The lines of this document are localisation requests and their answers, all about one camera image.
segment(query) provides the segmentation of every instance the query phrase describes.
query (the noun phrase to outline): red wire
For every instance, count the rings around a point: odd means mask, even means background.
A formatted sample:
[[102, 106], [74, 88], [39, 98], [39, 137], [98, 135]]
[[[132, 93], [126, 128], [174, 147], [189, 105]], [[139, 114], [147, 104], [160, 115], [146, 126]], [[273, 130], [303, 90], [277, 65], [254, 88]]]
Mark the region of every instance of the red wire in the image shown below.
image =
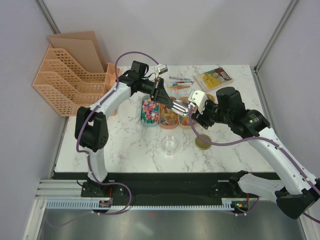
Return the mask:
[[246, 194], [246, 201], [245, 201], [244, 204], [247, 204], [247, 203], [249, 202], [249, 199], [250, 199], [250, 195], [249, 195], [249, 193], [247, 193], [247, 194]]

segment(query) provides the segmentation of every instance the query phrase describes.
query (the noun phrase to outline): black base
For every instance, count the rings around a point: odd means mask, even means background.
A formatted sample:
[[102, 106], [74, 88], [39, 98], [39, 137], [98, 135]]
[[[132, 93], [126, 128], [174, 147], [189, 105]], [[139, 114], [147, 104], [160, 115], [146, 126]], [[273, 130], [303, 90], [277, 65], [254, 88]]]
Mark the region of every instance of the black base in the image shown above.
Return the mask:
[[[132, 192], [132, 206], [205, 206], [221, 205], [221, 198], [243, 198], [235, 195], [229, 179], [236, 172], [217, 173], [109, 173], [104, 182], [126, 184]], [[260, 178], [278, 180], [273, 172], [252, 173]], [[55, 173], [53, 179], [87, 179], [87, 173]], [[103, 198], [110, 196], [110, 187], [96, 188], [88, 182], [83, 184], [82, 197]], [[129, 193], [121, 186], [112, 187], [114, 206], [126, 205]]]

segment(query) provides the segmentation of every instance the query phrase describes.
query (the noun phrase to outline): glass petri dish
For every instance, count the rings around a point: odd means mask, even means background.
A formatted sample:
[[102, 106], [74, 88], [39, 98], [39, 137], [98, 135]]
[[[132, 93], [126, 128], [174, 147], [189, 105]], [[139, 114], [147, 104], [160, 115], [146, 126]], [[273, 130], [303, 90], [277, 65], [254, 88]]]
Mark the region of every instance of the glass petri dish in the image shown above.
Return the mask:
[[178, 141], [174, 136], [165, 136], [161, 141], [161, 148], [167, 155], [173, 155], [178, 147]]

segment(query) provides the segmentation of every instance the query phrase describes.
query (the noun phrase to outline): clear plastic container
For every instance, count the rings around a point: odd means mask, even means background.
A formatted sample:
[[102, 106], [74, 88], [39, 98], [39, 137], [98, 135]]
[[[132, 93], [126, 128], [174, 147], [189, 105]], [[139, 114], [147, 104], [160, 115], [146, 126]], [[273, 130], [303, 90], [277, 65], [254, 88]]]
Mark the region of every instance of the clear plastic container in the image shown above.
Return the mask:
[[[184, 101], [186, 103], [189, 102], [187, 96], [183, 96], [179, 100]], [[179, 121], [178, 122], [179, 122], [179, 126], [181, 128], [183, 128], [183, 129], [191, 129], [191, 126], [189, 124], [189, 117], [188, 116], [186, 116], [186, 117], [179, 116]]]
[[174, 136], [165, 136], [161, 141], [161, 148], [166, 155], [173, 155], [178, 148], [178, 140]]
[[178, 114], [170, 111], [164, 104], [159, 105], [159, 125], [163, 129], [174, 129], [178, 126]]

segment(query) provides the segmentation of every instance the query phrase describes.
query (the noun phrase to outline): colorful candy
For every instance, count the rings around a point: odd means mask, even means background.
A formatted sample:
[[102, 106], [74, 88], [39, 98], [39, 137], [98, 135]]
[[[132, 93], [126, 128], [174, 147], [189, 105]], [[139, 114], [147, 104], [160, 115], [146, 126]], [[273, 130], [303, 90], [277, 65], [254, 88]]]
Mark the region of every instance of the colorful candy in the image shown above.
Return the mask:
[[175, 125], [178, 122], [178, 115], [168, 109], [166, 105], [160, 104], [160, 120], [162, 125]]
[[183, 116], [179, 116], [179, 122], [183, 125], [183, 126], [190, 126], [190, 122], [189, 122], [189, 117], [186, 116], [186, 117], [183, 117]]
[[142, 104], [141, 121], [148, 124], [156, 123], [159, 120], [159, 103], [145, 99]]

